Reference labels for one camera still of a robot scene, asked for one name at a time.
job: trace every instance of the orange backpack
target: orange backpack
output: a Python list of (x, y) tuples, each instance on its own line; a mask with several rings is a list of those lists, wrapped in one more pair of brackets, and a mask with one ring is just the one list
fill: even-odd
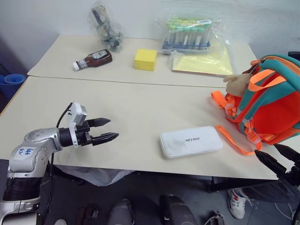
[[(252, 76), (243, 97), (223, 97), (220, 91), (212, 92), (211, 97), (260, 150), (262, 142), (272, 145), (300, 134), (300, 61), (267, 55), (251, 65), (244, 72)], [(239, 147), (221, 125), (216, 129), (242, 154), (254, 154)]]

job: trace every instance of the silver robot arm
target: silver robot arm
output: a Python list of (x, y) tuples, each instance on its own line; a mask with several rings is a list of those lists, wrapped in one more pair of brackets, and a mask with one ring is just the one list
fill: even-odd
[(106, 143), (119, 135), (106, 133), (98, 137), (90, 136), (90, 127), (102, 126), (110, 120), (105, 118), (85, 120), (86, 110), (76, 102), (68, 111), (69, 128), (54, 127), (29, 132), (23, 143), (12, 151), (6, 190), (0, 201), (0, 225), (10, 224), (9, 221), (17, 224), (17, 220), (24, 222), (24, 219), (37, 217), (34, 212), (39, 208), (40, 184), (52, 153), (71, 145), (76, 147)]

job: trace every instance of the bag of objects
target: bag of objects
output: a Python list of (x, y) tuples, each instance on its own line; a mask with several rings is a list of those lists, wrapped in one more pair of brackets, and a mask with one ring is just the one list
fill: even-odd
[(88, 22), (93, 34), (99, 37), (105, 48), (113, 52), (121, 50), (123, 41), (121, 26), (103, 5), (98, 3), (91, 9)]
[(225, 48), (224, 23), (192, 8), (164, 10), (155, 21), (162, 31), (160, 53), (202, 54)]

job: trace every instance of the shoe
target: shoe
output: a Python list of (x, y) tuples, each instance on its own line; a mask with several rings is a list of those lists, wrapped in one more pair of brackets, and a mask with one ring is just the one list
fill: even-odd
[(128, 199), (123, 199), (111, 210), (107, 225), (134, 225), (133, 212), (131, 208), (131, 202)]
[(246, 201), (250, 202), (250, 199), (243, 195), (241, 192), (237, 194), (238, 190), (230, 190), (228, 198), (228, 208), (231, 214), (236, 219), (243, 219), (245, 216), (245, 204)]
[(59, 219), (55, 222), (54, 225), (67, 225), (67, 223), (64, 219)]

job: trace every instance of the bottle cap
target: bottle cap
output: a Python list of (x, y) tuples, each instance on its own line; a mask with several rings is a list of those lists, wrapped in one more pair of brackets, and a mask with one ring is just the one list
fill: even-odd
[(75, 71), (80, 70), (79, 66), (77, 65), (77, 62), (73, 62), (73, 67)]

